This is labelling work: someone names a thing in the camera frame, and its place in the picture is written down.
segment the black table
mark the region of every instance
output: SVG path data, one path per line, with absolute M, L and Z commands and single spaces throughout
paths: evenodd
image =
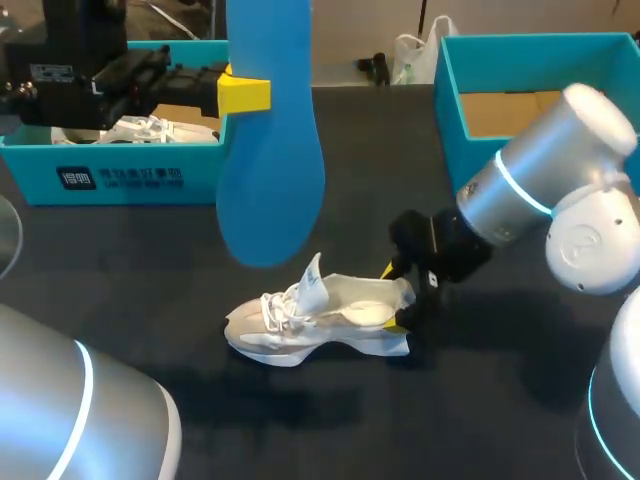
M 30 209 L 3 170 L 26 243 L 0 301 L 163 383 L 180 479 L 579 479 L 574 415 L 623 297 L 560 287 L 544 229 L 452 289 L 421 362 L 327 346 L 278 370 L 230 352 L 224 315 L 298 281 L 313 253 L 327 274 L 378 276 L 397 214 L 452 203 L 429 87 L 314 98 L 327 196 L 286 266 L 237 265 L 212 208 Z

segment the white plastic bag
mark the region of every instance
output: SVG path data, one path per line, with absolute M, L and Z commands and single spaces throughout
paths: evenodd
M 433 83 L 442 37 L 458 35 L 458 29 L 446 15 L 433 21 L 426 43 L 412 35 L 396 38 L 392 85 Z

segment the teal storage bin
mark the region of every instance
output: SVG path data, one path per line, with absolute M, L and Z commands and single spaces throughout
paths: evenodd
M 640 132 L 640 51 L 626 33 L 482 35 L 444 38 L 435 79 L 438 128 L 454 191 L 510 137 L 469 134 L 464 93 L 562 90 L 579 82 L 604 91 Z M 640 192 L 640 149 L 627 161 Z
M 227 62 L 226 41 L 131 42 L 171 47 L 173 64 Z M 232 122 L 219 144 L 51 145 L 51 129 L 23 126 L 1 138 L 2 154 L 29 205 L 209 205 L 229 148 Z M 71 189 L 63 182 L 71 175 Z

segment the sticker label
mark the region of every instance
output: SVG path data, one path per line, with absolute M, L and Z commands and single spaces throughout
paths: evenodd
M 31 76 L 34 82 L 41 83 L 73 83 L 73 67 L 71 65 L 31 65 Z

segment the cardboard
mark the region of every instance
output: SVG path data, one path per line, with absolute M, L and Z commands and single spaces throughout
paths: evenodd
M 536 92 L 535 95 L 538 98 L 540 113 L 545 113 L 560 99 L 562 92 L 560 90 L 553 90 L 549 92 Z
M 177 105 L 158 105 L 153 115 L 160 118 L 166 118 L 172 122 L 192 123 L 194 125 L 203 125 L 211 128 L 216 132 L 220 131 L 221 122 L 219 118 L 203 117 L 200 109 L 195 107 L 181 107 Z
M 561 92 L 460 95 L 472 137 L 514 137 L 558 100 Z

